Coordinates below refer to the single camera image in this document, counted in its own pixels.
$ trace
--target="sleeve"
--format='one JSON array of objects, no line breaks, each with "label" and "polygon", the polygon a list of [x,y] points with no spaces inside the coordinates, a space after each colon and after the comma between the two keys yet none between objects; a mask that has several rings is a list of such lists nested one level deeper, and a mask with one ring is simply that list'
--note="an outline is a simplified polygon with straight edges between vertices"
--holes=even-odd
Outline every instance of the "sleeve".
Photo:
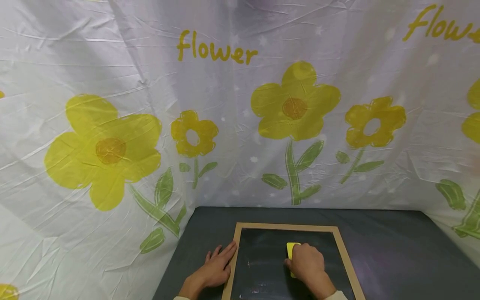
[{"label": "sleeve", "polygon": [[325,300],[348,300],[341,290],[338,290],[332,296],[325,298]]}]

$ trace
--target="yellow sponge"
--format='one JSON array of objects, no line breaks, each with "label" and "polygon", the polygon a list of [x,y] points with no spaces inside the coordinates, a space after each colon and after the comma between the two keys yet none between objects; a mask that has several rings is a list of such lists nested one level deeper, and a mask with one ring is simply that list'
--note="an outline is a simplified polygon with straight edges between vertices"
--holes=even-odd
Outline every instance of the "yellow sponge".
[{"label": "yellow sponge", "polygon": [[[292,259],[293,246],[295,245],[300,245],[300,243],[295,243],[295,242],[287,243],[288,259]],[[292,272],[290,272],[290,276],[292,276],[292,278],[296,278]]]}]

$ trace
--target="wooden frame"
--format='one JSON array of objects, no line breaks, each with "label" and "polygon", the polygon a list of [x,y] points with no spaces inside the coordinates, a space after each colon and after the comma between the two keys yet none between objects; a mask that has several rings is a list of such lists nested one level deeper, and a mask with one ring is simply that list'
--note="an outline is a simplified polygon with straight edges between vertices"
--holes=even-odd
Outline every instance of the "wooden frame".
[{"label": "wooden frame", "polygon": [[[277,229],[277,230],[296,230],[296,231],[317,231],[317,232],[332,232],[335,238],[336,245],[340,251],[340,256],[342,258],[343,265],[347,271],[348,279],[350,285],[352,286],[353,294],[355,295],[356,300],[365,300],[363,291],[360,286],[360,282],[355,274],[353,269],[352,262],[348,256],[347,249],[343,243],[340,231],[336,226],[313,226],[313,225],[291,225],[291,224],[264,224],[264,223],[237,223],[235,227],[235,234],[233,240],[240,246],[240,236],[241,230],[243,228],[257,228],[257,229]],[[223,289],[222,300],[230,300],[233,286],[233,277],[235,275],[235,266],[237,265],[237,254],[238,251],[233,255],[232,260],[230,261],[231,266],[231,276],[228,279],[225,288]]]}]

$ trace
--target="hand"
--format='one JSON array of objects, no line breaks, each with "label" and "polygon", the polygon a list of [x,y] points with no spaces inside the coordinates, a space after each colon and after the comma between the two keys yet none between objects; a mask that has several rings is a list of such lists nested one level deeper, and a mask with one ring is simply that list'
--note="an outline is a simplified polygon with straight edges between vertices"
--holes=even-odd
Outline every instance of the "hand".
[{"label": "hand", "polygon": [[228,280],[231,269],[227,264],[235,254],[237,245],[232,241],[220,253],[221,248],[222,245],[219,245],[211,256],[210,251],[207,253],[204,265],[185,280],[179,296],[196,300],[202,289],[220,286]]},{"label": "hand", "polygon": [[318,299],[335,294],[335,286],[325,272],[324,256],[315,247],[306,243],[293,246],[292,259],[286,259],[285,265]]}]

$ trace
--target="dark gray tabletop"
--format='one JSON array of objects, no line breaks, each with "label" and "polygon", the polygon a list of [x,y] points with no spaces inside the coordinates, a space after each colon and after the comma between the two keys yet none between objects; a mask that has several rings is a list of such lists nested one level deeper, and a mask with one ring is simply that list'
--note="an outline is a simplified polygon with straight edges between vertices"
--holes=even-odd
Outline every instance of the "dark gray tabletop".
[{"label": "dark gray tabletop", "polygon": [[[199,207],[153,299],[173,299],[205,254],[233,239],[237,222],[338,226],[367,300],[480,297],[480,269],[421,212]],[[222,290],[200,299],[220,300]]]}]

